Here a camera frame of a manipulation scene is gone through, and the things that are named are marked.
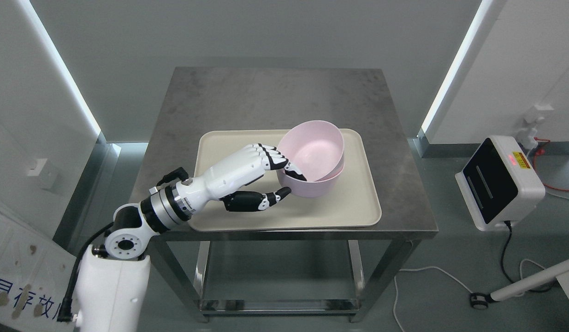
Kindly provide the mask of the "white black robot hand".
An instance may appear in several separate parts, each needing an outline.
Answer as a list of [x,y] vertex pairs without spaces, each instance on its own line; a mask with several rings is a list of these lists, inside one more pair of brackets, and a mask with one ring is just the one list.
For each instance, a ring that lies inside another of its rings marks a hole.
[[306,181],[303,172],[276,147],[257,143],[223,158],[188,184],[177,184],[176,191],[192,214],[200,212],[209,201],[223,202],[229,212],[264,211],[283,200],[291,189],[283,187],[275,192],[259,193],[240,188],[275,170]]

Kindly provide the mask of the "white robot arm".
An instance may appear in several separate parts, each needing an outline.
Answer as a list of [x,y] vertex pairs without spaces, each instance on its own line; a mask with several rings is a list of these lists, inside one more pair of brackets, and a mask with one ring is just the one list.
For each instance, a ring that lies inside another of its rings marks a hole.
[[56,315],[81,332],[134,332],[150,276],[150,240],[190,220],[193,210],[177,187],[183,168],[164,175],[139,203],[120,206],[113,221],[82,245]]

